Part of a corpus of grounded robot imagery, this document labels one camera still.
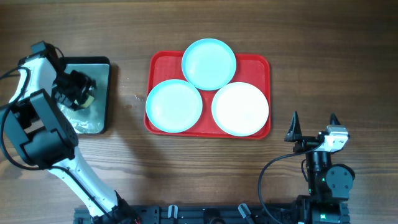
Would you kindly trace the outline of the green yellow sponge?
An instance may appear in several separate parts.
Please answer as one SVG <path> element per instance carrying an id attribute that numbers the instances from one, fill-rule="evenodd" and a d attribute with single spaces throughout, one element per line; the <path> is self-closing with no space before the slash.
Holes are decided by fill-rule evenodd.
<path id="1" fill-rule="evenodd" d="M 75 100 L 74 103 L 78 106 L 79 109 L 82 109 L 82 108 L 89 107 L 89 105 L 91 105 L 92 102 L 94 102 L 94 100 L 95 100 L 94 96 L 92 96 L 91 94 L 87 93 L 80 100 Z"/>

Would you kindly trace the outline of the white plate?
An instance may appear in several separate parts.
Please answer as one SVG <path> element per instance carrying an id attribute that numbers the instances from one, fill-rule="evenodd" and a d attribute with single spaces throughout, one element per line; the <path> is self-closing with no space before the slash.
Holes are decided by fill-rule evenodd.
<path id="1" fill-rule="evenodd" d="M 263 92 L 252 84 L 234 82 L 220 88 L 211 103 L 217 126 L 237 137 L 260 131 L 269 119 L 269 102 Z"/>

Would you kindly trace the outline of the light blue plate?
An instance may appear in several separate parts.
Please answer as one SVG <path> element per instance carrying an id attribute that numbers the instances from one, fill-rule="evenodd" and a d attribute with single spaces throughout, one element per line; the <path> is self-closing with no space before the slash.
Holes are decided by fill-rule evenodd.
<path id="1" fill-rule="evenodd" d="M 231 47 L 218 39 L 200 39 L 184 51 L 181 68 L 185 79 L 198 89 L 218 90 L 236 73 L 237 60 Z"/>
<path id="2" fill-rule="evenodd" d="M 146 101 L 149 121 L 166 133 L 181 133 L 192 128 L 202 111 L 203 100 L 197 88 L 179 79 L 159 83 Z"/>

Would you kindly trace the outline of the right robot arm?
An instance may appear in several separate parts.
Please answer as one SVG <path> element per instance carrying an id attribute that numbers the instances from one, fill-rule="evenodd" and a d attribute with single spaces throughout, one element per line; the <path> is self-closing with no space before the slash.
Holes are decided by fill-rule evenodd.
<path id="1" fill-rule="evenodd" d="M 349 133 L 335 114 L 317 136 L 303 136 L 299 116 L 294 113 L 284 141 L 295 144 L 293 151 L 305 154 L 308 195 L 299 195 L 292 205 L 291 223 L 344 224 L 350 222 L 349 192 L 355 173 L 344 164 L 333 164 L 331 156 L 341 151 Z"/>

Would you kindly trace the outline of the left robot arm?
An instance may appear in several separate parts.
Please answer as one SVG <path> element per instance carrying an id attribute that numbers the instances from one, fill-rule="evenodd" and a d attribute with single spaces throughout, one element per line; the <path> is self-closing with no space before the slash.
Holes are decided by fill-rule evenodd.
<path id="1" fill-rule="evenodd" d="M 86 205 L 90 223 L 140 223 L 139 214 L 85 161 L 77 133 L 58 107 L 89 107 L 95 80 L 76 70 L 67 73 L 67 58 L 50 43 L 31 49 L 15 68 L 20 79 L 14 96 L 1 107 L 1 137 L 9 138 L 23 163 L 1 144 L 4 157 L 20 169 L 47 170 L 61 179 Z"/>

